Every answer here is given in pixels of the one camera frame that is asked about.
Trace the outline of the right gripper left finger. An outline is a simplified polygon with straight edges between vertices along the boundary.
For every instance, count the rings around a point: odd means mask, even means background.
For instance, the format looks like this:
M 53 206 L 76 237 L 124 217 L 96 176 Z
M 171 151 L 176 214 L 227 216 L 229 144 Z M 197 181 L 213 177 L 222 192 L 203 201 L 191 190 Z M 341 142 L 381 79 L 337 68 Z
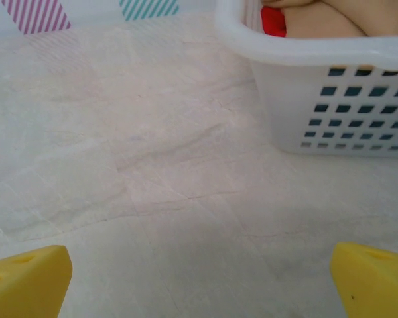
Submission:
M 58 318 L 71 277 L 65 246 L 0 259 L 0 318 Z

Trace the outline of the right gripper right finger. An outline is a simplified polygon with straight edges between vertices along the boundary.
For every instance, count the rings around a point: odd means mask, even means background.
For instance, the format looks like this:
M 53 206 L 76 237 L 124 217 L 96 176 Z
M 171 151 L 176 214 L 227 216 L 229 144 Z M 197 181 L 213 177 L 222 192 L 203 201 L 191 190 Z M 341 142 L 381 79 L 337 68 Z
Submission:
M 398 254 L 340 242 L 330 261 L 348 318 L 398 318 Z

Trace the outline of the tan t-shirt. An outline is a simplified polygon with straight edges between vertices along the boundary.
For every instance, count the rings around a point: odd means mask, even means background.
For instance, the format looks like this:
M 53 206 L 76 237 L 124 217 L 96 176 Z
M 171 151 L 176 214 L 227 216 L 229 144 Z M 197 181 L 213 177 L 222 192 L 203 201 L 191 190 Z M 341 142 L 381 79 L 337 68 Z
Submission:
M 398 36 L 398 0 L 261 0 L 280 9 L 288 38 Z

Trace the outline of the tan and red clothes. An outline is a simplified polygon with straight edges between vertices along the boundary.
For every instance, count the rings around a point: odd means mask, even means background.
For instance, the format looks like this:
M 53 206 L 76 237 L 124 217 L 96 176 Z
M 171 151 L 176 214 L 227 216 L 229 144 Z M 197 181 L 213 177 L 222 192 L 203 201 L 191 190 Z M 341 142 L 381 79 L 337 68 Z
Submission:
M 286 37 L 287 29 L 282 10 L 264 6 L 261 9 L 261 20 L 266 35 Z

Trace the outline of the white plastic basket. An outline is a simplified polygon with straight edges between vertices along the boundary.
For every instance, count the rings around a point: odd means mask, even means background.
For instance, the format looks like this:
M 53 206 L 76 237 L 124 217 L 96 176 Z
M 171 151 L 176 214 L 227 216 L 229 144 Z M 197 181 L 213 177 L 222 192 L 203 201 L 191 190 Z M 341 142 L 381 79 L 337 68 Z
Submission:
M 398 158 L 398 37 L 270 36 L 260 0 L 218 0 L 215 26 L 250 61 L 278 148 Z

